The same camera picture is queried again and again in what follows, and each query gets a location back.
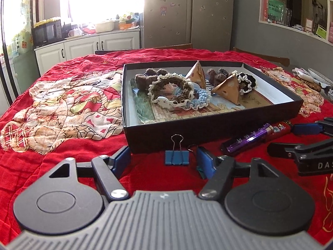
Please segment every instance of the microwave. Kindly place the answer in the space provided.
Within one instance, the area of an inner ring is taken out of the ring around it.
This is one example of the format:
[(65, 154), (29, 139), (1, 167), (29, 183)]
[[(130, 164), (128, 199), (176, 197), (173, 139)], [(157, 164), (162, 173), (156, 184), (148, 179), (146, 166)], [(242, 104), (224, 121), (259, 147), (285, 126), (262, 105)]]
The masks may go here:
[(63, 39), (61, 20), (41, 24), (32, 29), (32, 39), (35, 47), (41, 47)]

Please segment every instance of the crocheted brown bear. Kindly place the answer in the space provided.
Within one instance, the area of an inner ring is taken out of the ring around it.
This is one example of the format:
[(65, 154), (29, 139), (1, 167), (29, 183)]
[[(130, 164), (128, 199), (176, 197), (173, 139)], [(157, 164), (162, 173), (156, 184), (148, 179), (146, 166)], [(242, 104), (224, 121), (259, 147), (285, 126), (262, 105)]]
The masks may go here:
[(217, 87), (230, 76), (230, 74), (223, 68), (220, 68), (218, 73), (213, 69), (209, 69), (207, 74), (209, 76), (209, 83), (214, 87)]
[(149, 85), (151, 85), (154, 81), (157, 81), (158, 75), (165, 75), (168, 72), (164, 69), (147, 69), (144, 74), (136, 74), (135, 75), (135, 82), (137, 84), (137, 88), (139, 90), (148, 90)]

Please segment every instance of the bed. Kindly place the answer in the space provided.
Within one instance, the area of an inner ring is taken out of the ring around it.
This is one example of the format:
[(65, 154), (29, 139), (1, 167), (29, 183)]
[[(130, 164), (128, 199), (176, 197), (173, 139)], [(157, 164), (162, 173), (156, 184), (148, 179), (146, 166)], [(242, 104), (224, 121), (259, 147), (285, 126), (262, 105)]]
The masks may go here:
[[(66, 157), (78, 162), (97, 155), (112, 155), (126, 145), (121, 117), (121, 74), (124, 64), (147, 61), (219, 60), (241, 61), (261, 68), (285, 84), (291, 76), (256, 56), (207, 50), (142, 49), (89, 55), (57, 64), (25, 93), (20, 95), (0, 119), (0, 241), (7, 244), (20, 233), (13, 215), (15, 198), (45, 172)], [(302, 84), (292, 82), (289, 89), (305, 103), (293, 123), (314, 122), (333, 116), (333, 105)], [(314, 143), (324, 135), (296, 137), (288, 134), (276, 142)], [(220, 155), (219, 142), (204, 144)], [(271, 158), (262, 144), (239, 154), (239, 161), (261, 157), (303, 187), (315, 200), (316, 210), (309, 234), (324, 244), (333, 236), (333, 181), (330, 175), (299, 177), (292, 160)], [(244, 183), (236, 179), (234, 185)], [(94, 187), (92, 179), (80, 182)], [(188, 167), (164, 165), (164, 153), (132, 155), (132, 162), (120, 179), (133, 194), (135, 190), (172, 191), (204, 186), (196, 170), (194, 156)]]

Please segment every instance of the blue crochet ring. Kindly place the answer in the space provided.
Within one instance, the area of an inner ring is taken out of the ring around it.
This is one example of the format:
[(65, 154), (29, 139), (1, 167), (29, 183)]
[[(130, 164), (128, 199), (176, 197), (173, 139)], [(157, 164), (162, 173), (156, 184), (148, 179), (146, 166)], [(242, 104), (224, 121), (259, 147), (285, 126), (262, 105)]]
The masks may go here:
[[(176, 89), (174, 90), (174, 95), (179, 96), (181, 94), (181, 92), (182, 92), (181, 88), (176, 87)], [(184, 110), (190, 110), (190, 109), (198, 110), (198, 109), (201, 109), (203, 107), (208, 106), (208, 104), (210, 103), (211, 95), (205, 89), (196, 87), (194, 89), (194, 93), (198, 95), (198, 98), (193, 99), (190, 102), (187, 102), (187, 104), (185, 106), (182, 106), (182, 109), (184, 109)]]

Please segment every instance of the refrigerator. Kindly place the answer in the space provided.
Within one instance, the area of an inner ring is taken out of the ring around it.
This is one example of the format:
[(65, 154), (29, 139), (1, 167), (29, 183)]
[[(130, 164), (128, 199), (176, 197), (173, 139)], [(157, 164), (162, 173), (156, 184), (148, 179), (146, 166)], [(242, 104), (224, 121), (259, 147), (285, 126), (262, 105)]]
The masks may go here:
[(40, 77), (31, 34), (31, 1), (0, 2), (0, 80), (9, 105)]
[(144, 0), (144, 47), (192, 43), (228, 51), (233, 8), (234, 0)]

